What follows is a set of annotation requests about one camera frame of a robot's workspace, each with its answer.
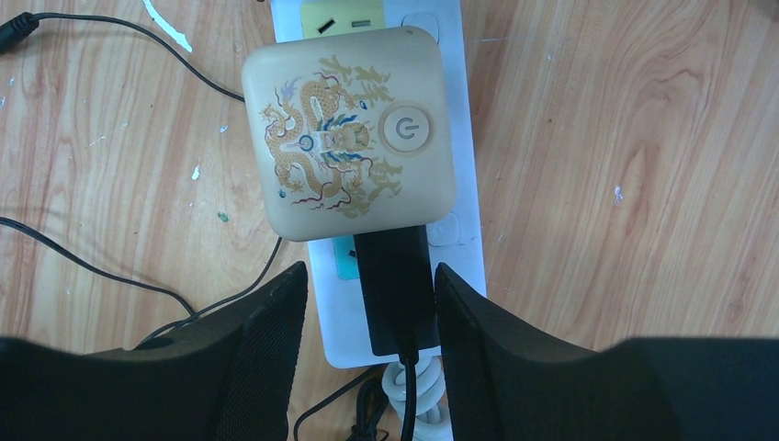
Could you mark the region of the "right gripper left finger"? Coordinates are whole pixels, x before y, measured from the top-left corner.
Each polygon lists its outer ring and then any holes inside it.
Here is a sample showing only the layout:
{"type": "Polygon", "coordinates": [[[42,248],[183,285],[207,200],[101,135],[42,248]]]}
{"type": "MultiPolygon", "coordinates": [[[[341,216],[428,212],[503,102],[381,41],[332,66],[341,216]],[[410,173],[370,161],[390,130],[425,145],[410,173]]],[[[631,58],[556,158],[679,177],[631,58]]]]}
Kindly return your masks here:
{"type": "Polygon", "coordinates": [[[297,262],[133,350],[1,341],[4,440],[284,440],[308,299],[297,262]]]}

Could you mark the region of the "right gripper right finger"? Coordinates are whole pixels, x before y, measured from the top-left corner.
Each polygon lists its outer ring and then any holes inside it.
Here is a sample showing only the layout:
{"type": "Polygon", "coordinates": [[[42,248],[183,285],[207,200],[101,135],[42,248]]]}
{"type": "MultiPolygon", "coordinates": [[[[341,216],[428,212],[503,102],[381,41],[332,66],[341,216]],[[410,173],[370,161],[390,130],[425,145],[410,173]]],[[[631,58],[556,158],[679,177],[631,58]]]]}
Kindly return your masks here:
{"type": "Polygon", "coordinates": [[[633,337],[604,351],[548,334],[435,272],[457,440],[775,440],[778,343],[633,337]]]}

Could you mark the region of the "white power strip blue USB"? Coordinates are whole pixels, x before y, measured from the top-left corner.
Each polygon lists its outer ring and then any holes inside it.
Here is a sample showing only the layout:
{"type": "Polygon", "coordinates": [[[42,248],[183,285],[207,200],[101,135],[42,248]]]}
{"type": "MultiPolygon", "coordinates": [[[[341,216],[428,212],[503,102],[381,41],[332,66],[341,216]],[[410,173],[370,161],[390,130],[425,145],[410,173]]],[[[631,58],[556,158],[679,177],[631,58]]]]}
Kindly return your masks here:
{"type": "MultiPolygon", "coordinates": [[[[479,294],[486,292],[480,208],[469,110],[463,21],[458,1],[273,1],[277,41],[345,34],[386,27],[415,26],[429,32],[443,55],[447,115],[451,123],[457,199],[453,210],[427,228],[433,265],[446,263],[479,294]]],[[[397,356],[376,356],[357,262],[350,237],[309,243],[310,274],[316,296],[324,354],[335,368],[385,368],[370,387],[382,390],[400,419],[405,412],[405,369],[397,356]]]]}

